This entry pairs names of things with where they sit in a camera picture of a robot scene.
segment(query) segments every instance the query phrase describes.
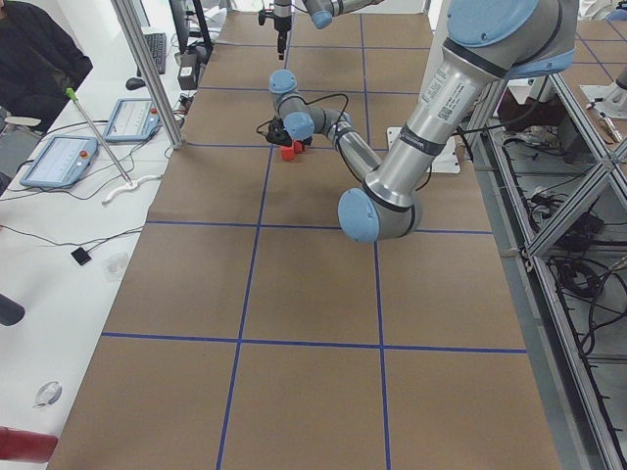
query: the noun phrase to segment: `label sticker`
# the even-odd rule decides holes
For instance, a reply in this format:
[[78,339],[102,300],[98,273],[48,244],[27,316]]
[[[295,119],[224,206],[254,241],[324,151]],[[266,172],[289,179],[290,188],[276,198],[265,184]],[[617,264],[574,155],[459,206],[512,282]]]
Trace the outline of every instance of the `label sticker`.
[[442,69],[438,69],[438,71],[435,72],[431,83],[429,83],[427,89],[422,93],[422,101],[429,105],[433,100],[435,100],[448,79],[449,76],[447,73]]
[[446,95],[440,94],[429,107],[429,115],[447,124],[456,122],[466,105],[473,99],[476,87],[467,81],[448,83],[447,89],[452,90]]

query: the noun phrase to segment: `table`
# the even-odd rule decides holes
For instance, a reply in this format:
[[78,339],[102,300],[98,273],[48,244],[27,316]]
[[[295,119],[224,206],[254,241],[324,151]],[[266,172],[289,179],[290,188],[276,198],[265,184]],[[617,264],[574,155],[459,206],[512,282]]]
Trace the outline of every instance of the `table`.
[[328,142],[286,163],[254,131],[289,67],[385,152],[431,37],[296,15],[279,63],[229,15],[48,468],[559,468],[471,165],[433,176],[416,233],[356,244]]
[[[171,37],[167,27],[161,30]],[[126,80],[135,75],[136,65],[122,34],[103,57],[94,58],[93,62],[93,71],[77,90],[81,105],[93,119],[107,119],[118,98],[149,97],[145,87],[134,91],[124,87]],[[173,105],[181,93],[177,73],[178,66],[170,50],[167,72],[161,78]],[[84,121],[82,115],[69,103],[51,130],[81,121]],[[86,125],[53,135],[65,132],[93,135]],[[113,149],[122,159],[132,147],[116,145]],[[134,177],[162,174],[168,165],[169,153],[168,137],[160,131],[151,142],[133,153],[134,164],[130,159],[122,160],[122,164],[125,168],[134,166],[131,173]],[[102,201],[109,191],[123,181],[118,178],[99,189],[107,180],[119,175],[102,149],[85,173],[85,179],[71,188],[78,197],[93,194],[86,201],[63,193],[24,197],[28,193],[20,192],[24,188],[18,182],[24,172],[25,168],[0,200],[0,224],[58,243],[80,243],[141,228],[160,183],[144,183],[103,207]],[[4,357],[0,364],[2,425],[61,434],[120,286],[122,265],[132,256],[137,239],[137,234],[129,234],[105,243],[91,253],[92,261],[79,266],[71,257],[75,247],[53,248],[40,240],[0,228],[0,292],[26,310],[21,322],[0,328],[0,355]],[[38,389],[50,381],[58,381],[63,387],[61,398],[54,405],[34,408]],[[0,462],[2,470],[42,467],[44,465]]]

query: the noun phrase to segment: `robotic arm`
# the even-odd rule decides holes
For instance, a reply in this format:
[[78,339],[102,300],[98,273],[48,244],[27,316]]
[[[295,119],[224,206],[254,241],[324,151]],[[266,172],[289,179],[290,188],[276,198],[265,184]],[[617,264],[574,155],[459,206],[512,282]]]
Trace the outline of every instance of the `robotic arm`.
[[325,135],[362,183],[345,192],[338,207],[342,229],[356,241],[413,231],[422,215],[415,192],[420,177],[488,83],[547,75],[572,62],[576,0],[453,0],[448,17],[443,63],[383,161],[348,116],[307,105],[291,71],[270,78],[274,108],[289,136]]
[[[354,12],[368,5],[377,5],[383,0],[303,0],[313,24],[323,29],[331,24],[333,17]],[[258,12],[259,25],[263,26],[266,19],[274,21],[274,29],[278,32],[276,52],[278,59],[285,59],[287,33],[292,29],[292,0],[274,0],[274,8],[262,9]]]
[[333,17],[360,10],[368,5],[378,5],[383,0],[303,0],[303,5],[318,29],[331,24]]

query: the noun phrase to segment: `green tip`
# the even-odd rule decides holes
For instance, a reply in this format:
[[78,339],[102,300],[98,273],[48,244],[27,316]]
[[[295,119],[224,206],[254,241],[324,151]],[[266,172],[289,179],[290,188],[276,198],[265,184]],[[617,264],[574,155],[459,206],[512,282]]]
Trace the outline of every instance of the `green tip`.
[[72,101],[76,101],[76,94],[71,88],[66,88],[66,95],[68,95],[68,98],[70,98]]

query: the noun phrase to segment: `red block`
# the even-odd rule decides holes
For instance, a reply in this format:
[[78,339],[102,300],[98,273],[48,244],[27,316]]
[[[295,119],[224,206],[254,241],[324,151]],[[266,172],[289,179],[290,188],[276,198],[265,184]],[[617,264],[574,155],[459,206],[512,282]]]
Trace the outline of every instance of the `red block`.
[[0,460],[44,463],[50,460],[58,439],[0,426]]

